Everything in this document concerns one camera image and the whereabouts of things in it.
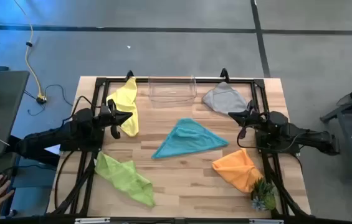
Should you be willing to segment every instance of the towel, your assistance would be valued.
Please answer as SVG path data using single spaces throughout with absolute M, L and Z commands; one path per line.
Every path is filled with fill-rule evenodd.
M 126 84 L 117 89 L 107 97 L 107 101 L 113 99 L 116 104 L 117 110 L 123 112 L 132 112 L 133 116 L 127 119 L 120 128 L 130 137 L 138 133 L 138 114 L 137 106 L 135 103 L 137 96 L 136 78 L 131 77 L 127 80 Z
M 209 90 L 202 97 L 202 101 L 212 110 L 222 114 L 241 112 L 247 108 L 247 103 L 241 94 L 225 82 L 221 82 L 214 89 Z
M 155 206 L 153 186 L 149 180 L 137 174 L 133 161 L 118 162 L 99 152 L 95 172 L 111 182 L 116 189 L 127 193 L 132 199 L 149 207 Z
M 159 159 L 202 152 L 228 144 L 228 141 L 213 134 L 198 122 L 184 118 L 177 122 L 173 130 L 151 158 Z
M 256 180 L 263 177 L 247 155 L 246 149 L 226 155 L 214 161 L 212 166 L 225 181 L 245 193 L 253 191 Z

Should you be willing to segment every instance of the orange cloth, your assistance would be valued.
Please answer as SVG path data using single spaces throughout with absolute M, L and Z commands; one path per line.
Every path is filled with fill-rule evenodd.
M 246 149 L 224 156 L 214 161 L 212 166 L 225 181 L 245 193 L 253 191 L 253 184 L 263 177 L 247 155 Z

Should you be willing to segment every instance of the wooden tabletop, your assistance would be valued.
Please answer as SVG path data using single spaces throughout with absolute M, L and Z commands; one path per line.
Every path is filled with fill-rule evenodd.
M 96 77 L 80 77 L 75 98 L 80 95 L 92 99 Z M 113 93 L 123 83 L 112 83 Z M 121 132 L 120 139 L 113 139 L 110 130 L 105 131 L 102 150 L 114 159 L 125 162 L 133 160 L 139 174 L 150 180 L 154 187 L 156 206 L 148 208 L 114 189 L 112 184 L 95 174 L 90 197 L 88 216 L 101 217 L 200 217 L 200 218 L 267 218 L 270 212 L 256 212 L 251 207 L 249 194 L 242 193 L 225 182 L 212 169 L 212 162 L 222 156 L 239 150 L 236 143 L 240 131 L 237 123 L 228 116 L 213 112 L 201 102 L 202 97 L 216 84 L 197 84 L 197 97 L 193 105 L 172 108 L 154 108 L 148 97 L 148 84 L 138 84 L 136 105 L 140 132 L 131 138 Z M 247 100 L 252 99 L 250 86 L 232 84 Z M 281 80 L 265 79 L 265 88 L 270 111 L 279 111 L 288 116 Z M 86 101 L 80 101 L 78 109 L 89 108 Z M 228 140 L 227 147 L 168 159 L 152 160 L 151 156 L 181 118 L 192 118 L 220 137 Z M 241 141 L 254 146 L 254 130 L 248 129 Z M 247 149 L 250 158 L 263 173 L 261 156 L 255 149 Z M 60 159 L 61 165 L 67 153 Z M 296 158 L 280 154 L 280 163 L 285 188 L 299 206 L 310 213 L 302 171 Z M 74 186 L 80 160 L 75 152 L 64 165 L 59 179 L 59 202 Z M 84 188 L 79 197 L 80 209 Z M 48 212 L 54 209 L 54 194 L 50 196 Z

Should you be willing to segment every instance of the gray floor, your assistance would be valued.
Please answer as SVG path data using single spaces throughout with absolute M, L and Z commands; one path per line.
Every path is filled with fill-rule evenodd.
M 39 25 L 254 28 L 249 0 L 19 2 Z M 257 0 L 257 7 L 263 29 L 352 30 L 352 0 Z M 12 1 L 0 1 L 0 24 L 26 21 Z M 27 70 L 23 56 L 28 38 L 28 31 L 0 30 L 0 65 Z M 264 44 L 271 77 L 282 79 L 292 122 L 325 129 L 318 118 L 352 90 L 352 35 L 266 34 Z M 39 31 L 34 46 L 30 63 L 42 85 L 63 85 L 68 99 L 81 75 L 125 75 L 129 69 L 136 75 L 207 77 L 226 67 L 233 77 L 264 76 L 255 34 Z M 32 79 L 27 89 L 36 94 Z M 49 89 L 47 95 L 47 109 L 39 116 L 27 114 L 40 107 L 24 97 L 16 136 L 54 128 L 69 115 L 59 89 Z M 344 180 L 341 157 L 304 148 L 302 163 L 312 213 L 352 220 L 352 182 Z

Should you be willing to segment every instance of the clear plastic container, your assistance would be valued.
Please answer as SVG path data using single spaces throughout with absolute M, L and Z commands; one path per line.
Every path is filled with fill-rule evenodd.
M 196 97 L 195 77 L 149 77 L 150 100 L 156 106 L 192 104 Z

